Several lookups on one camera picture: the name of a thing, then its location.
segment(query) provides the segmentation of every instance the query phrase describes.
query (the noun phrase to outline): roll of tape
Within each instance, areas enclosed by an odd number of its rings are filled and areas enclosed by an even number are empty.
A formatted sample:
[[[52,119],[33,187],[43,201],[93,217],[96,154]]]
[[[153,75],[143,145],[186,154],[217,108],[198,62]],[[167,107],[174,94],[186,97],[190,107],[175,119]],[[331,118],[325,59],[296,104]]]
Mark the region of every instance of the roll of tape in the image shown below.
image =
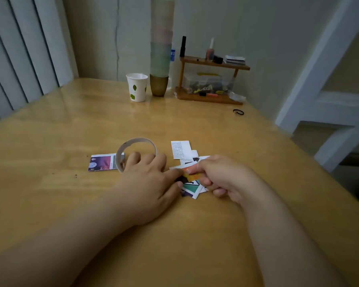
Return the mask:
[[[125,168],[123,167],[122,163],[121,163],[121,154],[124,152],[124,150],[126,148],[128,148],[130,145],[134,144],[134,143],[138,143],[138,142],[147,142],[149,144],[152,144],[154,147],[154,155],[157,156],[157,147],[154,145],[154,143],[152,141],[150,141],[149,139],[146,138],[133,138],[130,139],[129,141],[126,141],[124,144],[121,145],[120,148],[118,148],[117,153],[115,155],[115,164],[117,165],[118,170],[122,173],[124,172]]]

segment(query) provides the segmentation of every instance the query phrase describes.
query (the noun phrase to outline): blue label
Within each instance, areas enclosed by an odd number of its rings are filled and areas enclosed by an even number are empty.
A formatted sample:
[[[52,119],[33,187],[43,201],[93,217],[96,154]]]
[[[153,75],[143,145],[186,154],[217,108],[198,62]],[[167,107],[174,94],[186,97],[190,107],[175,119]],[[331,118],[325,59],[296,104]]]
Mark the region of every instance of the blue label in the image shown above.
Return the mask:
[[[174,61],[174,56],[176,55],[176,50],[172,49],[172,53],[170,53],[170,61]]]

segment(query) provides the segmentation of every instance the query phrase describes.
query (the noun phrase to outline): stack of plastic cups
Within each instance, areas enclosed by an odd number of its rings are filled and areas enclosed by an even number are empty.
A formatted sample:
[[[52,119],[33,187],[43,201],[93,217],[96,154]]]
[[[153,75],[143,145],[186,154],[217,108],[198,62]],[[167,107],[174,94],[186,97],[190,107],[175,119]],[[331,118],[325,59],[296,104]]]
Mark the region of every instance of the stack of plastic cups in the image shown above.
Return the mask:
[[[175,0],[151,0],[151,3],[150,87],[154,96],[163,96],[169,79]]]

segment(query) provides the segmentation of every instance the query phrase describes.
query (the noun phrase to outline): plastic cup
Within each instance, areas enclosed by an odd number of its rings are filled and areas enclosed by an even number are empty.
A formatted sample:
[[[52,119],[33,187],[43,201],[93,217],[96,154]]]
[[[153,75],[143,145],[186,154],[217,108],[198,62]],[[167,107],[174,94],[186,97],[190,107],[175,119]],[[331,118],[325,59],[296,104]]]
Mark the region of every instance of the plastic cup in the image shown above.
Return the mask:
[[[142,73],[129,73],[126,78],[129,84],[130,99],[134,102],[144,102],[148,76]]]

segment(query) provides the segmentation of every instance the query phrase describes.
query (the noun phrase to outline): shelf leg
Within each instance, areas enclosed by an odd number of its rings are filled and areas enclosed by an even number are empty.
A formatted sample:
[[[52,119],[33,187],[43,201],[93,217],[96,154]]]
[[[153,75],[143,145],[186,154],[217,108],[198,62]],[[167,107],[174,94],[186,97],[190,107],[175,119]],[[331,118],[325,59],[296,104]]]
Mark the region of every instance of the shelf leg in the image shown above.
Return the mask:
[[[183,70],[185,69],[185,62],[181,61],[181,72],[180,72],[180,82],[178,83],[178,89],[181,90],[182,79],[183,79]]]

